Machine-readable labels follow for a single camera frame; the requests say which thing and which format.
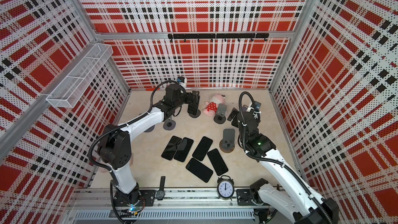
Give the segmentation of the black phone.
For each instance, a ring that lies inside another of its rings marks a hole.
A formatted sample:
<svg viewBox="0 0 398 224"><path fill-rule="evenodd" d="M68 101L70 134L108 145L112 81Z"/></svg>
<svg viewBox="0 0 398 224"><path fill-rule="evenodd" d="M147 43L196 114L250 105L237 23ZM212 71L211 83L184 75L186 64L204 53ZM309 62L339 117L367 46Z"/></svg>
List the black phone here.
<svg viewBox="0 0 398 224"><path fill-rule="evenodd" d="M190 161L186 165L186 169L205 183L208 183L213 175L213 170L211 170L195 158L190 159Z"/></svg>
<svg viewBox="0 0 398 224"><path fill-rule="evenodd" d="M188 105L188 114L189 113L191 113L191 114L197 113L197 110L199 109L199 102L200 102L200 99L198 98L194 102L192 102Z"/></svg>
<svg viewBox="0 0 398 224"><path fill-rule="evenodd" d="M172 136L166 148L163 150L161 157L169 161L172 160L181 142L181 138Z"/></svg>
<svg viewBox="0 0 398 224"><path fill-rule="evenodd" d="M193 152L193 158L203 161L207 152L209 151L213 140L204 136L202 137L201 141L199 142L198 146L196 147L195 151Z"/></svg>
<svg viewBox="0 0 398 224"><path fill-rule="evenodd" d="M194 140L190 138L183 138L173 158L179 162L185 162L193 143Z"/></svg>
<svg viewBox="0 0 398 224"><path fill-rule="evenodd" d="M208 158L218 176L224 175L229 171L218 149L213 149L207 153Z"/></svg>

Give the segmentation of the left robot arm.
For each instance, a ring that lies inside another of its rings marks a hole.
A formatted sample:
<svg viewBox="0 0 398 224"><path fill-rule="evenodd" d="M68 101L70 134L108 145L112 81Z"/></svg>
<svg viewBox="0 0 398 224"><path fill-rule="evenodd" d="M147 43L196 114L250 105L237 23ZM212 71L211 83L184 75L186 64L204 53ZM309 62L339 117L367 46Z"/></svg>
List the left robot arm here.
<svg viewBox="0 0 398 224"><path fill-rule="evenodd" d="M111 187L116 188L127 205L136 205L143 198L129 166L134 139L156 124L170 119L184 104L188 105L188 114L198 114L200 92L188 92L186 84L186 78L181 76L177 80L160 83L151 93L147 111L123 124L107 125L103 134L89 148L89 161L110 173Z"/></svg>

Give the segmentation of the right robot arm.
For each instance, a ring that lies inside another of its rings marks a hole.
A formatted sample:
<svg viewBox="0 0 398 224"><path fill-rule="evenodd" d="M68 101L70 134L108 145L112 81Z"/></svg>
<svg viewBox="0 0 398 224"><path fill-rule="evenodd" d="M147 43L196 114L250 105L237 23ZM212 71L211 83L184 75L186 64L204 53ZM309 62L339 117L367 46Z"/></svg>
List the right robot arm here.
<svg viewBox="0 0 398 224"><path fill-rule="evenodd" d="M256 181L252 199L266 203L294 224L336 224L339 206L314 190L286 162L276 145L259 131L261 112L253 96L244 91L238 99L238 112L232 120L238 128L238 145L245 155L265 167L286 191L285 194L261 178Z"/></svg>

